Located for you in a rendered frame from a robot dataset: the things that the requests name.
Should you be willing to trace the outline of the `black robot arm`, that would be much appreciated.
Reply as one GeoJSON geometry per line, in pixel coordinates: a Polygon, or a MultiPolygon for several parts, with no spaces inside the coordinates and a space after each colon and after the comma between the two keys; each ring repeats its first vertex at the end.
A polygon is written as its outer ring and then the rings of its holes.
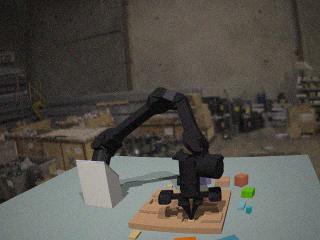
{"type": "Polygon", "coordinates": [[[179,165],[177,186],[180,186],[180,176],[191,178],[199,175],[204,178],[220,179],[224,173],[224,157],[221,154],[209,153],[209,143],[197,125],[190,101],[182,93],[163,87],[155,89],[148,96],[146,103],[117,127],[108,128],[96,137],[90,147],[94,150],[91,161],[105,162],[110,166],[111,158],[123,147],[124,137],[153,115],[163,114],[168,110],[178,110],[184,130],[183,145],[192,153],[180,150],[172,157],[173,160],[178,160],[179,165]]]}

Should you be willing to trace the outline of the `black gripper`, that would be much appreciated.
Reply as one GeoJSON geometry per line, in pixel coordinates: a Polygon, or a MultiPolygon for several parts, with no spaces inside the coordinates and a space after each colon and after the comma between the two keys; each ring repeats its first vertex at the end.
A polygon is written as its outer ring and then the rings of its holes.
{"type": "Polygon", "coordinates": [[[185,210],[190,220],[194,218],[198,206],[203,204],[203,198],[208,198],[210,202],[222,200],[222,190],[219,186],[209,187],[208,191],[200,191],[199,175],[187,178],[180,176],[179,181],[181,193],[174,193],[173,189],[162,190],[158,196],[158,204],[169,205],[172,200],[178,200],[178,206],[185,210]],[[192,211],[189,199],[193,199],[192,211]]]}

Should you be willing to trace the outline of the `tan wooden puzzle board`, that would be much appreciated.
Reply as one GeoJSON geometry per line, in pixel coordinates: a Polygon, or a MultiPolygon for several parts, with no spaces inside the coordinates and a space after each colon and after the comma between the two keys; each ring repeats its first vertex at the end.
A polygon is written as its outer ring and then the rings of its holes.
{"type": "Polygon", "coordinates": [[[222,234],[231,190],[221,190],[221,201],[211,202],[208,197],[203,198],[202,205],[195,211],[194,222],[188,222],[189,217],[186,211],[178,206],[178,199],[172,199],[170,204],[159,204],[158,196],[162,190],[172,189],[157,189],[128,222],[130,229],[182,234],[222,234]]]}

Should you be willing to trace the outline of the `purple block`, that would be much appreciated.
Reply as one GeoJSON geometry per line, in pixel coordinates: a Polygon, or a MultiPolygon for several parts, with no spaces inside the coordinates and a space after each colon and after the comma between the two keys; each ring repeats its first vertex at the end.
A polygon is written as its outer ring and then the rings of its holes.
{"type": "Polygon", "coordinates": [[[201,185],[210,185],[211,184],[211,178],[206,177],[199,177],[199,183],[201,185]]]}

